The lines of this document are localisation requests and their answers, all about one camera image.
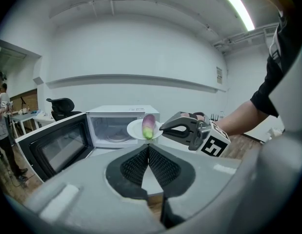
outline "floor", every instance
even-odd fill
[[[232,136],[230,139],[231,145],[226,155],[227,158],[243,159],[243,156],[246,152],[253,148],[261,147],[261,144],[245,136]],[[20,168],[28,168],[26,175],[29,179],[24,185],[21,185],[13,175],[10,176],[11,172],[9,171],[10,169],[5,157],[4,161],[0,160],[0,184],[6,194],[9,194],[19,203],[24,203],[24,201],[42,184],[42,182],[37,178],[36,175],[34,175],[16,145],[14,145],[13,150],[16,163],[20,166]],[[152,197],[149,200],[149,207],[158,219],[161,215],[161,205],[161,196]]]

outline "man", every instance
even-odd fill
[[[269,99],[269,94],[290,69],[301,46],[302,40],[294,27],[295,8],[291,0],[269,0],[279,10],[280,24],[269,48],[267,75],[264,83],[250,100],[243,103],[227,117],[217,121],[217,125],[229,136],[243,134],[255,128],[269,115],[278,117],[278,112]]]
[[[1,102],[2,101],[10,102],[10,97],[6,93],[7,89],[8,89],[8,85],[6,83],[2,84],[2,86],[0,87],[0,99],[1,99]],[[8,135],[9,135],[11,146],[14,146],[14,140],[13,140],[13,137],[11,135],[11,131],[10,131],[10,127],[9,127],[8,114],[7,113],[3,113],[3,116],[4,116],[4,119],[5,119],[5,122],[6,122],[6,126],[7,126],[7,129],[8,129]]]
[[[6,79],[5,75],[0,71],[0,87],[3,82],[3,80]],[[2,108],[1,106],[1,100],[0,100],[0,147],[5,151],[5,155],[9,161],[11,170],[17,180],[19,182],[25,182],[28,178],[24,176],[24,174],[27,172],[27,168],[20,169],[18,165],[15,162],[13,149],[10,145],[10,140],[8,137],[8,130],[5,123],[5,119],[3,118],[3,113],[5,113],[6,109]]]

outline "shoe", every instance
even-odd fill
[[[27,171],[28,171],[27,168],[21,169],[21,170],[20,170],[20,174],[21,174],[21,175],[24,175],[25,173],[27,173]]]
[[[18,182],[26,182],[28,180],[28,177],[20,175],[16,178]]]

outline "white plate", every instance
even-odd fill
[[[127,126],[127,132],[132,138],[146,139],[142,133],[142,122],[143,122],[143,119],[137,119],[137,120],[130,122],[129,125]],[[162,126],[162,123],[159,123],[157,121],[155,122],[155,128],[154,128],[152,139],[158,138],[159,136],[162,135],[162,131],[160,131],[161,126]]]

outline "table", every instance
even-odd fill
[[[48,116],[43,116],[43,117],[35,116],[35,117],[33,117],[33,120],[35,121],[36,129],[39,128],[38,122],[45,123],[45,124],[51,124],[51,123],[55,122],[54,119],[50,119],[50,117],[48,117]]]
[[[22,128],[22,130],[23,130],[23,133],[24,133],[24,135],[25,135],[25,134],[26,134],[26,131],[25,131],[23,122],[24,122],[24,121],[27,121],[27,120],[30,120],[30,119],[32,119],[33,117],[35,117],[35,114],[31,114],[30,112],[28,112],[28,113],[25,114],[25,115],[15,115],[15,116],[11,116],[12,126],[13,126],[13,130],[14,130],[14,133],[15,133],[16,138],[18,138],[19,135],[18,135],[18,133],[17,133],[17,131],[16,131],[14,121],[17,121],[17,122],[20,123],[20,126],[21,126],[21,128]],[[31,127],[32,131],[33,131],[34,129],[33,129],[32,123],[31,123],[30,121],[29,121],[29,124],[30,124],[30,127]]]

